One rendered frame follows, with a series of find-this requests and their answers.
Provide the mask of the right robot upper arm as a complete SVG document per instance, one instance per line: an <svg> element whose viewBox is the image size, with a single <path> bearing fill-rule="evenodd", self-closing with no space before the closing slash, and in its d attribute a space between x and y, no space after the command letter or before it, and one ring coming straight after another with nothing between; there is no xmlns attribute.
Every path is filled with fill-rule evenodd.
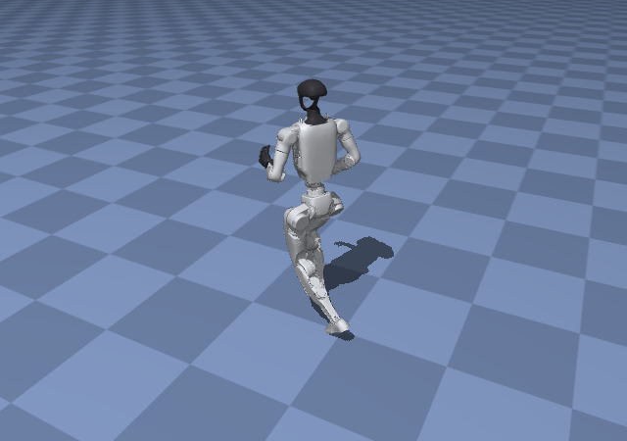
<svg viewBox="0 0 627 441"><path fill-rule="evenodd" d="M337 124L337 135L344 149L348 152L344 161L349 167L355 166L361 159L356 141L350 132L349 123L342 119L333 119Z"/></svg>

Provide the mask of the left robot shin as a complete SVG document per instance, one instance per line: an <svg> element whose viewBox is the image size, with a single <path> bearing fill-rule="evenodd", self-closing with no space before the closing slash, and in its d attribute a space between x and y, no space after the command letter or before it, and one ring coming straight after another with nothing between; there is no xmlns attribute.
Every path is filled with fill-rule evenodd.
<svg viewBox="0 0 627 441"><path fill-rule="evenodd" d="M300 265L297 265L295 267L295 272L300 279L300 283L309 294L309 296L312 298L312 300L320 306L322 311L331 321L331 324L335 324L335 318L339 319L339 316L328 298L327 291L325 290L320 277L317 274L309 277L304 268Z"/></svg>

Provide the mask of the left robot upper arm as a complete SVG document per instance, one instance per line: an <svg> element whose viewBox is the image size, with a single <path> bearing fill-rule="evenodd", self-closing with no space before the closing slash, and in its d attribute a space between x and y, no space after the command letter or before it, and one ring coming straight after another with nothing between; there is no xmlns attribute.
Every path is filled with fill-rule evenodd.
<svg viewBox="0 0 627 441"><path fill-rule="evenodd" d="M273 167L269 180L282 182L285 176L284 166L287 162L291 146L296 144L299 136L299 128L295 125L285 127L277 133L277 143L273 156Z"/></svg>

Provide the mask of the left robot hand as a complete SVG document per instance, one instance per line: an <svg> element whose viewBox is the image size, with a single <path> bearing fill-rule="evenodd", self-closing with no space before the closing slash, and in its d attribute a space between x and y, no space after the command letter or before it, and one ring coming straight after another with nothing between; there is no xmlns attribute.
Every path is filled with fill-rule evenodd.
<svg viewBox="0 0 627 441"><path fill-rule="evenodd" d="M268 154L269 147L269 145L264 146L262 148L261 155L259 156L259 162L263 167L265 167L265 169L267 168L268 163L271 163L273 165L273 159L271 159L270 155Z"/></svg>

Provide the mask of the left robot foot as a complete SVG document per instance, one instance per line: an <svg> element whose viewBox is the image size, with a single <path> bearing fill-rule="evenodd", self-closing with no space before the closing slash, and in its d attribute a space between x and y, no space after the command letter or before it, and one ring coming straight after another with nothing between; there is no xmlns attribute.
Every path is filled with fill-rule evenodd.
<svg viewBox="0 0 627 441"><path fill-rule="evenodd" d="M342 318L335 318L336 319L336 323L335 324L331 324L331 322L329 323L328 326L325 327L325 332L326 333L334 333L334 332L344 332L347 329L350 328L349 324Z"/></svg>

